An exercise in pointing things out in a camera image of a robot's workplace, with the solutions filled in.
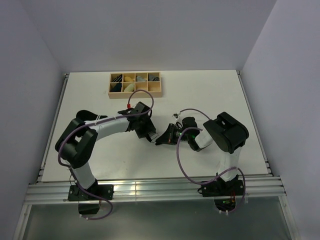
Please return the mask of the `wooden compartment box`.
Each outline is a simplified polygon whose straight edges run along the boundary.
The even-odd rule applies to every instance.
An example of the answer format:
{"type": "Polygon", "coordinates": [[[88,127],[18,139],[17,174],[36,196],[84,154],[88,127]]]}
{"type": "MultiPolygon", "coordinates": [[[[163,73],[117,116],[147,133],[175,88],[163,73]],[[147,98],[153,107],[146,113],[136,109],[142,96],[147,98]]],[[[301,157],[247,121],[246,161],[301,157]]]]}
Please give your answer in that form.
{"type": "Polygon", "coordinates": [[[138,90],[138,92],[133,95],[133,98],[148,98],[149,95],[144,91],[149,92],[154,98],[161,98],[163,96],[162,79],[161,79],[160,72],[116,72],[116,73],[111,73],[109,77],[109,91],[108,91],[109,98],[110,99],[129,98],[129,96],[134,92],[134,91],[124,92],[124,89],[129,84],[135,85],[134,91],[138,90]],[[149,74],[159,76],[159,81],[148,81],[149,74]],[[112,82],[112,80],[119,75],[122,75],[122,82],[112,82]],[[142,76],[147,81],[137,82],[136,76],[142,76]],[[131,77],[132,79],[134,79],[134,82],[124,82],[124,77],[131,77]],[[110,92],[113,86],[117,83],[122,83],[121,92],[110,92]]]}

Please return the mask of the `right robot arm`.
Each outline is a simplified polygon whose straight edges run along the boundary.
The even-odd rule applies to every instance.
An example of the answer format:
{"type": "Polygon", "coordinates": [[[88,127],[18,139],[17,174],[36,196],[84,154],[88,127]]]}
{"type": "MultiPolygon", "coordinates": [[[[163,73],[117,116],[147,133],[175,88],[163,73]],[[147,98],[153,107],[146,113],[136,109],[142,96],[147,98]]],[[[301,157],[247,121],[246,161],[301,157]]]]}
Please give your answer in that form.
{"type": "Polygon", "coordinates": [[[242,147],[249,138],[249,131],[227,112],[209,119],[198,129],[194,117],[185,117],[182,122],[170,123],[166,131],[155,141],[159,145],[177,145],[186,141],[193,151],[199,152],[215,143],[224,152],[220,160],[217,179],[202,182],[198,190],[203,197],[237,196],[244,193],[244,182],[239,179],[238,163],[242,147]]]}

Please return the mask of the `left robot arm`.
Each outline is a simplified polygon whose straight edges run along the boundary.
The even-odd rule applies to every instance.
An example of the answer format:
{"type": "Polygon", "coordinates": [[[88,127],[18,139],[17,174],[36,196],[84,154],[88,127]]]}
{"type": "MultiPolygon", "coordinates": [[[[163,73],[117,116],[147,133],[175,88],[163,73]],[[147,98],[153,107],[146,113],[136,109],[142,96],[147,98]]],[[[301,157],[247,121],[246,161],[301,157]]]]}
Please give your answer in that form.
{"type": "Polygon", "coordinates": [[[113,134],[134,131],[139,139],[146,138],[151,142],[151,136],[156,133],[149,114],[115,117],[89,115],[90,118],[77,116],[72,119],[55,144],[58,163],[69,168],[79,194],[86,200],[103,196],[89,164],[97,141],[113,134]]]}

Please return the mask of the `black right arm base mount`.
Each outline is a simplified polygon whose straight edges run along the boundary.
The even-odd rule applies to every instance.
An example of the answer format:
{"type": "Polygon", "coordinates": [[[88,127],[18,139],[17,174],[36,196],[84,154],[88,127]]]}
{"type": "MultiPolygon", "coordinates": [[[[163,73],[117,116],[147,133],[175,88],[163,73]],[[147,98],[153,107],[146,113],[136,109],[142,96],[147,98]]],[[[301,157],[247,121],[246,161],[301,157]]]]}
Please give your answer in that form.
{"type": "Polygon", "coordinates": [[[203,197],[233,197],[242,196],[244,189],[242,180],[233,179],[225,182],[219,178],[212,183],[201,185],[197,192],[203,197]]]}

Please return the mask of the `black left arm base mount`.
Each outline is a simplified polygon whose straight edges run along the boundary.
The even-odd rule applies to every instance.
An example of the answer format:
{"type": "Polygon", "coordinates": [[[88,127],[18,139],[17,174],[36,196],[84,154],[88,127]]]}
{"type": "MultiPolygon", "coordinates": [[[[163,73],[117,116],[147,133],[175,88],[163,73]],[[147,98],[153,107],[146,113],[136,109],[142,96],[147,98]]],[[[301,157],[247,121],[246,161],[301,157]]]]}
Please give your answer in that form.
{"type": "Polygon", "coordinates": [[[69,188],[67,200],[69,202],[112,200],[114,185],[98,184],[91,189],[91,192],[89,192],[89,190],[87,190],[87,192],[82,191],[77,185],[72,185],[69,188]]]}

